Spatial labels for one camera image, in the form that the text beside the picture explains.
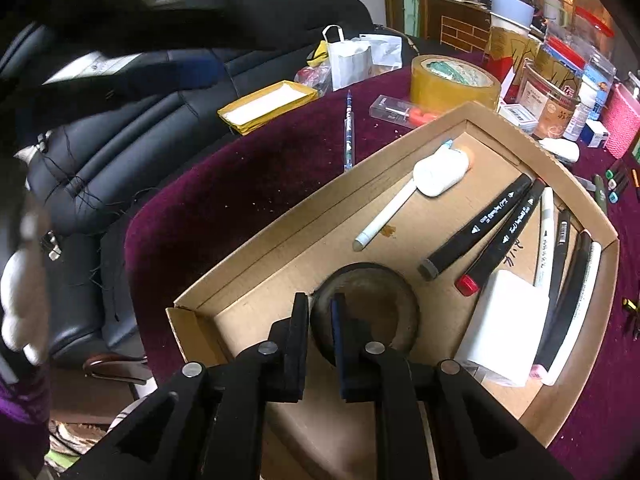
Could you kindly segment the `large white power adapter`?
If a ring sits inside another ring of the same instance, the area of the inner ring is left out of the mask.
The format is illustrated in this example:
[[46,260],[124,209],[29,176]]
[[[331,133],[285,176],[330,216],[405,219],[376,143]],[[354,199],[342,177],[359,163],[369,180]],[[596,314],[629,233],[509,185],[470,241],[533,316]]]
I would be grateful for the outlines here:
[[549,297],[508,270],[497,270],[480,293],[454,359],[492,382],[523,387],[529,378]]

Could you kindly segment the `black tape roll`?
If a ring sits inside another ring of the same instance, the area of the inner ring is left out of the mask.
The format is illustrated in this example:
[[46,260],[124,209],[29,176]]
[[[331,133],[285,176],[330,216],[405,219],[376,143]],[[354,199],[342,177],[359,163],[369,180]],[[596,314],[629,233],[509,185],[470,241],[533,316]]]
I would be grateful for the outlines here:
[[397,272],[373,262],[343,266],[311,294],[310,329],[320,354],[335,363],[331,299],[342,294],[350,318],[367,322],[373,339],[405,356],[419,333],[420,304]]

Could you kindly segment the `black marker grey cap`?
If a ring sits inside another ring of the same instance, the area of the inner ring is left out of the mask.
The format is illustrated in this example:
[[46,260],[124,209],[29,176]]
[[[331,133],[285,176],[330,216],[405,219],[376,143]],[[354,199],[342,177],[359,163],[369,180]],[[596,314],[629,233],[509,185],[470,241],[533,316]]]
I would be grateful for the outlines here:
[[467,224],[452,234],[442,246],[423,258],[418,271],[425,281],[434,281],[458,259],[469,252],[496,226],[532,186],[532,179],[521,174],[502,190]]

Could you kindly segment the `white marker pen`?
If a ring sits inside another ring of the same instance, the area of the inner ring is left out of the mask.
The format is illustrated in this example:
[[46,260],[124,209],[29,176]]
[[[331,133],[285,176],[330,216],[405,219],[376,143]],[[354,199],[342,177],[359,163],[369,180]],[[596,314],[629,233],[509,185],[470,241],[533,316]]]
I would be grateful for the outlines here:
[[570,319],[570,325],[564,335],[562,344],[559,346],[558,352],[554,357],[547,373],[541,378],[541,382],[545,386],[553,386],[562,373],[562,370],[570,357],[576,344],[580,331],[582,330],[582,324],[585,322],[585,318],[589,309],[591,297],[593,294],[594,284],[600,266],[602,246],[598,242],[593,242],[590,248],[590,254],[586,266],[586,274],[582,288],[578,296],[576,308],[572,318]]

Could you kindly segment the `white pen teal band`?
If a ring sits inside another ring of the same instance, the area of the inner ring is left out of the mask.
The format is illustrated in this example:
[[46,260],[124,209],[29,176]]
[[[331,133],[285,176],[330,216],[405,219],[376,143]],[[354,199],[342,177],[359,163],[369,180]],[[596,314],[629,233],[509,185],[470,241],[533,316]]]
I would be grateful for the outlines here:
[[352,243],[355,252],[362,252],[370,241],[376,237],[387,222],[404,206],[404,203],[416,192],[416,184],[410,179],[400,191],[390,200],[390,202],[374,217],[374,219],[356,236]]

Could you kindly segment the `white glue bottle orange tip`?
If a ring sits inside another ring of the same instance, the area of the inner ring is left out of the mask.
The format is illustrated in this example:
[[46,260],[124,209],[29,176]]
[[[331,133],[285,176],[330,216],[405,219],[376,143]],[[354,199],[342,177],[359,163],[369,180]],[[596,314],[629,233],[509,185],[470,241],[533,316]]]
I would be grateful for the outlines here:
[[435,198],[460,182],[473,164],[474,155],[468,148],[456,148],[448,140],[414,165],[412,180],[421,194]]

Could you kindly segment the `black marker red cap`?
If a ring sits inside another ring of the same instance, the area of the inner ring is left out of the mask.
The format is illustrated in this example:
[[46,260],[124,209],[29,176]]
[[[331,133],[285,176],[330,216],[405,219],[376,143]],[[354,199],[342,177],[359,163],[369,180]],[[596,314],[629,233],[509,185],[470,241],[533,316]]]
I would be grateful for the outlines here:
[[509,214],[503,226],[468,267],[465,274],[457,279],[454,286],[463,296],[469,297],[476,294],[487,283],[490,274],[502,263],[527,226],[529,219],[532,218],[545,188],[546,182],[541,179],[535,180],[532,187],[515,206],[514,211]]

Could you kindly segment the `cardboard tray box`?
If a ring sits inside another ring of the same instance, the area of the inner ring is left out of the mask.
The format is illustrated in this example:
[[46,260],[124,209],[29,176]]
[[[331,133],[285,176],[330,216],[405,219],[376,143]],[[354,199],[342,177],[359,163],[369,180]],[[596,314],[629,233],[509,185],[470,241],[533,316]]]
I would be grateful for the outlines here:
[[[361,252],[356,235],[408,182],[412,168],[442,142],[471,151],[463,180],[434,200],[413,195],[390,225]],[[435,281],[424,281],[422,258],[460,229],[521,174],[551,185],[575,230],[601,245],[594,291],[575,347],[553,386],[530,380],[523,388],[489,385],[498,400],[542,444],[549,444],[574,408],[596,362],[608,324],[620,241],[614,226],[574,177],[529,136],[484,106],[469,103],[405,134],[342,174],[216,264],[167,312],[185,359],[220,364],[264,340],[286,318],[296,292],[313,292],[334,271],[374,262],[398,272],[420,304],[411,356],[434,364],[456,352],[475,301],[454,287],[471,262],[458,260]]]

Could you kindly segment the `yellow black pen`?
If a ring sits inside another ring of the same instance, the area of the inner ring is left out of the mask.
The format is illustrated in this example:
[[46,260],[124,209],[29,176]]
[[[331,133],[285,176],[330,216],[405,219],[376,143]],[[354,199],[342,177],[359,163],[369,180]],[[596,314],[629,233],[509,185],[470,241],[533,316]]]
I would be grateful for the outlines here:
[[632,340],[637,341],[640,335],[640,312],[639,307],[630,299],[623,299],[623,309],[627,313],[624,332],[630,333]]

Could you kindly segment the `maroon velvet tablecloth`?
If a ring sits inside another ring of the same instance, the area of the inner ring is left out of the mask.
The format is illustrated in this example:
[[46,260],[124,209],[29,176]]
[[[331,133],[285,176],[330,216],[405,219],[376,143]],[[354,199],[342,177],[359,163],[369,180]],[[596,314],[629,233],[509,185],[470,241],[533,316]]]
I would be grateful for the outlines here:
[[[206,156],[147,202],[126,234],[126,270],[143,348],[158,382],[182,357],[166,311],[216,263],[343,170],[345,105],[353,102],[356,155],[365,158],[402,135],[368,109],[381,94],[408,96],[408,70],[328,94]],[[578,479],[639,474],[639,345],[618,301],[600,312],[604,333],[588,382],[550,444]]]

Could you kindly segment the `green marker pen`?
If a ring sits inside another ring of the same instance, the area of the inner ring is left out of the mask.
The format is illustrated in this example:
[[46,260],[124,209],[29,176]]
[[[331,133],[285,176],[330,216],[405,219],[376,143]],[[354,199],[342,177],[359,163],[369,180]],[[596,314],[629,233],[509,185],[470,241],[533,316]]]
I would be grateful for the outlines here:
[[608,214],[608,190],[606,189],[603,178],[600,174],[592,177],[592,182],[596,190],[594,191],[594,199],[604,214]]

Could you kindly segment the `blue ballpoint pen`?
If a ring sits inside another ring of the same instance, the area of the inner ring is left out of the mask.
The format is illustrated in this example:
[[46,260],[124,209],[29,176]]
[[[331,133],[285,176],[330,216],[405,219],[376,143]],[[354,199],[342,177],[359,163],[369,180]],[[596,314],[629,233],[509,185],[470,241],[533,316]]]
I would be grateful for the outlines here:
[[352,92],[346,94],[346,110],[344,120],[344,170],[354,166],[354,116],[352,116]]

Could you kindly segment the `black leather sofa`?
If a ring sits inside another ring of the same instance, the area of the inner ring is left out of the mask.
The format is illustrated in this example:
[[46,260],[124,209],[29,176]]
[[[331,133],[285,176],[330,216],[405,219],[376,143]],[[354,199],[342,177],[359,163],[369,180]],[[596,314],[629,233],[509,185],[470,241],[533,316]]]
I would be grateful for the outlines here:
[[7,373],[142,345],[118,286],[142,200],[230,138],[218,110],[292,77],[360,0],[138,0],[1,24],[1,353]]

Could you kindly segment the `white paper bag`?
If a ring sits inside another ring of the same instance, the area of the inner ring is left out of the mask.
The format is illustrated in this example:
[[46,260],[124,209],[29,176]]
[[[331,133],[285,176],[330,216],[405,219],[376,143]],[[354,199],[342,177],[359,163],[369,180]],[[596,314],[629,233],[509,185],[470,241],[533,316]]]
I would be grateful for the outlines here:
[[[336,29],[338,40],[329,42],[328,33],[332,29]],[[341,90],[373,75],[371,45],[366,40],[347,40],[340,25],[326,26],[322,30],[322,36],[328,46],[333,91]]]

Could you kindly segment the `wooden cabinet counter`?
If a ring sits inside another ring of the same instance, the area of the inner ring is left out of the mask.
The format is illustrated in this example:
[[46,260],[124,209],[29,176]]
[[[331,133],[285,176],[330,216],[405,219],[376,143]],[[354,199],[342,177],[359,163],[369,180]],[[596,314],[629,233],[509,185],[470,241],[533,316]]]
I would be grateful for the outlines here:
[[425,0],[424,32],[464,53],[483,53],[488,45],[491,14],[475,3],[457,0]]

